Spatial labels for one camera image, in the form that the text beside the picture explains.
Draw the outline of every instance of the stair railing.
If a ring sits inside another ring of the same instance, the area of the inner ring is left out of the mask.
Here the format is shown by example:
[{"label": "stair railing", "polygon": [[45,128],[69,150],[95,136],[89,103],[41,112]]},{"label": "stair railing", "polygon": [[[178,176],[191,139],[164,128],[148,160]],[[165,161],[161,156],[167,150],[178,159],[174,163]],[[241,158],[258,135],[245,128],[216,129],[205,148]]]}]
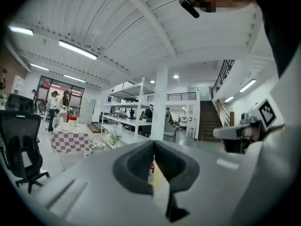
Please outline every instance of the stair railing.
[{"label": "stair railing", "polygon": [[231,118],[229,116],[229,114],[227,113],[226,109],[222,106],[222,104],[220,103],[220,100],[217,100],[215,102],[215,105],[216,105],[216,110],[217,110],[217,113],[221,119],[221,122],[224,126],[230,126],[232,123],[231,123]]}]

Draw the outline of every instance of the black mesh chair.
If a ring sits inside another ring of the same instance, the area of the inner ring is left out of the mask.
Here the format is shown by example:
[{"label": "black mesh chair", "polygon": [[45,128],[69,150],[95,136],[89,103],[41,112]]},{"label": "black mesh chair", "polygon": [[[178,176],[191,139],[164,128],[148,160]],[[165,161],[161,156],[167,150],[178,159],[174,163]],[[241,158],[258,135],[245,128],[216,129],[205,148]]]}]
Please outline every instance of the black mesh chair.
[{"label": "black mesh chair", "polygon": [[0,148],[6,167],[16,176],[19,186],[28,183],[28,193],[32,185],[42,186],[36,180],[49,177],[48,172],[40,173],[43,158],[38,147],[38,131],[41,117],[31,114],[33,100],[18,95],[10,95],[5,111],[0,111],[0,134],[4,148]]}]

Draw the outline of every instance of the table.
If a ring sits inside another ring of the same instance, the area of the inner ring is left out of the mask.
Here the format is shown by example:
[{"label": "table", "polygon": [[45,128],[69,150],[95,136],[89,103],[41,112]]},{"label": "table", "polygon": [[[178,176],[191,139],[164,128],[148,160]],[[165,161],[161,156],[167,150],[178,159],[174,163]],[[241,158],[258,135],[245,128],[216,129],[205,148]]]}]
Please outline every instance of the table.
[{"label": "table", "polygon": [[70,127],[66,122],[63,124],[63,130],[55,128],[51,136],[51,146],[54,152],[78,152],[83,151],[85,155],[91,154],[92,148],[89,144],[89,136],[86,125],[77,124],[76,127]]}]

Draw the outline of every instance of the staircase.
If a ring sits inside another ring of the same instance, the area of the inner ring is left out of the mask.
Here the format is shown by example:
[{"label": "staircase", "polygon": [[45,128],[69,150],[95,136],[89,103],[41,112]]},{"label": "staircase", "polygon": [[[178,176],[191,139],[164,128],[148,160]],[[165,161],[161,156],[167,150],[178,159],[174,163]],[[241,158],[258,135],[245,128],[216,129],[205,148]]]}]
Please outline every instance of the staircase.
[{"label": "staircase", "polygon": [[201,101],[200,107],[198,140],[220,142],[220,139],[214,138],[212,134],[215,128],[222,127],[221,120],[212,101]]}]

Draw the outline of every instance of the floor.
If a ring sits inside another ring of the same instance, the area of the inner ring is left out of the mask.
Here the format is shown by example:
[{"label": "floor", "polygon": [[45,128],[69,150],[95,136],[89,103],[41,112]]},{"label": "floor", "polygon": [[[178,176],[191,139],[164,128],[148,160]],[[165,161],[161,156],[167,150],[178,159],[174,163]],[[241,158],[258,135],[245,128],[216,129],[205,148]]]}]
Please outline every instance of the floor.
[{"label": "floor", "polygon": [[[63,173],[63,169],[67,170],[68,168],[72,167],[74,164],[78,163],[84,158],[83,152],[77,153],[62,153],[61,157],[59,153],[54,153],[50,144],[50,135],[47,134],[46,125],[41,124],[38,138],[40,139],[39,149],[40,153],[43,156],[43,170],[47,170],[50,174],[50,178],[42,177],[39,179],[39,182],[42,184],[47,184],[51,179],[59,176]],[[93,134],[92,131],[87,127],[89,139],[94,139],[96,141],[100,141],[100,138],[103,137],[103,134]],[[186,130],[179,130],[177,131],[176,135],[176,143],[180,145],[190,146],[194,148],[199,148],[202,150],[213,150],[213,151],[223,151],[220,143],[215,142],[198,142],[195,141],[190,136],[185,136]],[[172,138],[167,137],[165,140],[172,141]],[[102,153],[102,150],[96,150],[94,153]],[[3,159],[0,159],[3,168],[6,169]],[[7,170],[8,176],[13,181],[18,180],[19,178],[15,177],[9,170]],[[156,165],[154,175],[150,174],[149,178],[150,184],[153,185],[154,190],[154,201],[158,204],[159,207],[164,208],[165,204],[167,203],[168,198],[164,195],[168,195],[169,191],[169,184],[165,180],[162,172],[159,170],[158,166]],[[27,192],[27,184],[24,184],[19,187],[19,190]],[[40,187],[33,185],[32,187],[32,195],[35,194],[40,190]]]}]

